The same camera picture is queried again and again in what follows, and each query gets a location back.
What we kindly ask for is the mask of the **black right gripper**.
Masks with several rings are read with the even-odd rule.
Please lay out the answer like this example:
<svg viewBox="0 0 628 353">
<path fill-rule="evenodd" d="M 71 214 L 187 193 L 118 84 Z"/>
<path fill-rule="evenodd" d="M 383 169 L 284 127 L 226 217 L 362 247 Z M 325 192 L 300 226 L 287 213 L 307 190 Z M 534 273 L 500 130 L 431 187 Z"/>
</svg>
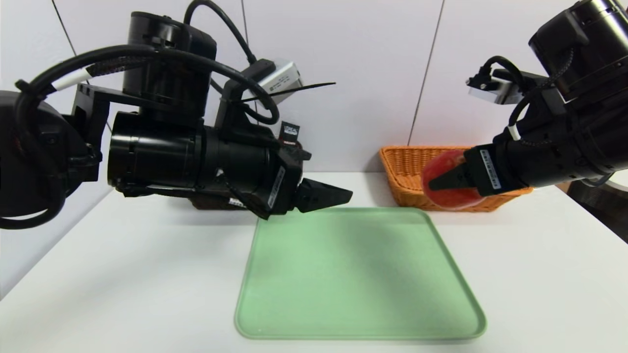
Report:
<svg viewBox="0 0 628 353">
<path fill-rule="evenodd" d="M 515 141 L 507 131 L 492 143 L 464 152 L 465 162 L 433 166 L 433 191 L 477 188 L 482 196 L 540 188 L 587 176 L 587 135 L 569 127 L 520 129 Z"/>
</svg>

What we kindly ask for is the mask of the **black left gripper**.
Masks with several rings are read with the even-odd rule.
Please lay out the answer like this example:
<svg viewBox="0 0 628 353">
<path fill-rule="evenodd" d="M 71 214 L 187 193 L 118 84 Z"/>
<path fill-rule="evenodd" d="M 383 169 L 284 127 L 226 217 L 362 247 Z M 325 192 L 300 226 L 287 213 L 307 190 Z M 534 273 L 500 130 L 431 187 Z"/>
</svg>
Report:
<svg viewBox="0 0 628 353">
<path fill-rule="evenodd" d="M 299 141 L 300 126 L 281 126 L 274 147 L 220 140 L 213 182 L 204 190 L 204 210 L 249 210 L 259 218 L 302 213 L 350 202 L 354 192 L 303 175 L 311 154 Z"/>
</svg>

